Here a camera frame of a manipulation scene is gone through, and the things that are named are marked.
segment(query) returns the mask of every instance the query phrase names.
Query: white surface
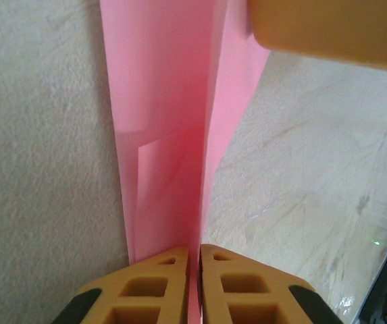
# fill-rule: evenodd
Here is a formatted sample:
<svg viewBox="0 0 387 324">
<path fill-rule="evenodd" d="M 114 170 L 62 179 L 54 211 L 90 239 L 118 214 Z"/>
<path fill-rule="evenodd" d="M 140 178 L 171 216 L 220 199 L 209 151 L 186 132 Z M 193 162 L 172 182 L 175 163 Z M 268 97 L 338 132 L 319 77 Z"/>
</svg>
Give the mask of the white surface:
<svg viewBox="0 0 387 324">
<path fill-rule="evenodd" d="M 0 0 L 0 324 L 126 264 L 114 147 L 98 1 Z M 214 190 L 206 241 L 348 322 L 387 249 L 387 72 L 274 53 Z"/>
</svg>

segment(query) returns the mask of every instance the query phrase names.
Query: orange object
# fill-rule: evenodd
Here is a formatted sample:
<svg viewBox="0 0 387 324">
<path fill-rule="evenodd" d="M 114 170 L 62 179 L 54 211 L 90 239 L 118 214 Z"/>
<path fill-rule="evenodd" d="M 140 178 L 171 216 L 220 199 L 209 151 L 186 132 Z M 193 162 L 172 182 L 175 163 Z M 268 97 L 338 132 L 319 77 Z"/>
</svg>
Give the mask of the orange object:
<svg viewBox="0 0 387 324">
<path fill-rule="evenodd" d="M 341 324 L 298 277 L 209 244 L 201 268 L 204 324 Z M 175 248 L 116 271 L 84 286 L 53 324 L 186 324 L 189 269 L 188 249 Z"/>
<path fill-rule="evenodd" d="M 249 0 L 268 49 L 387 69 L 387 0 Z"/>
</svg>

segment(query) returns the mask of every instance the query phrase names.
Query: pink paper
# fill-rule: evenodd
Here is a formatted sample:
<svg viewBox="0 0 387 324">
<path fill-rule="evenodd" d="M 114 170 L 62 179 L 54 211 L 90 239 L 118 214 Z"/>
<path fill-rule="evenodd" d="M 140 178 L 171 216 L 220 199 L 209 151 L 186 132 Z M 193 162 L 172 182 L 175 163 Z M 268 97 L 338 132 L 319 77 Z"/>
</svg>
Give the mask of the pink paper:
<svg viewBox="0 0 387 324">
<path fill-rule="evenodd" d="M 189 323 L 214 172 L 268 51 L 243 0 L 101 0 L 131 263 L 190 248 Z"/>
</svg>

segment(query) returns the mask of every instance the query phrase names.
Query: textured wall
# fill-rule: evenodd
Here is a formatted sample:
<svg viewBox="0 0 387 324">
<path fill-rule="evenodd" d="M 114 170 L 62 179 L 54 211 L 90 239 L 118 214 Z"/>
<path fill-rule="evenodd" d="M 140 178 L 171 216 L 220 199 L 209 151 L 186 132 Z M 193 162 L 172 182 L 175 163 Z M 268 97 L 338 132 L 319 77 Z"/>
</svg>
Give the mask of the textured wall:
<svg viewBox="0 0 387 324">
<path fill-rule="evenodd" d="M 126 264 L 99 3 L 0 1 L 0 324 Z"/>
</svg>

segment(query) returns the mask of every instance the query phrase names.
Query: pink paper sheet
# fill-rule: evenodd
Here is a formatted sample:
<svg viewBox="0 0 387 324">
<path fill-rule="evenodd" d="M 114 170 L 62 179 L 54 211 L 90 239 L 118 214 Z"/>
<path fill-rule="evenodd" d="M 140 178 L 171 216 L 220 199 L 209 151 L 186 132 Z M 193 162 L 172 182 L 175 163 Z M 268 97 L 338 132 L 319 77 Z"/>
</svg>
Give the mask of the pink paper sheet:
<svg viewBox="0 0 387 324">
<path fill-rule="evenodd" d="M 268 51 L 244 0 L 101 0 L 131 263 L 190 248 L 189 323 L 213 176 Z"/>
</svg>

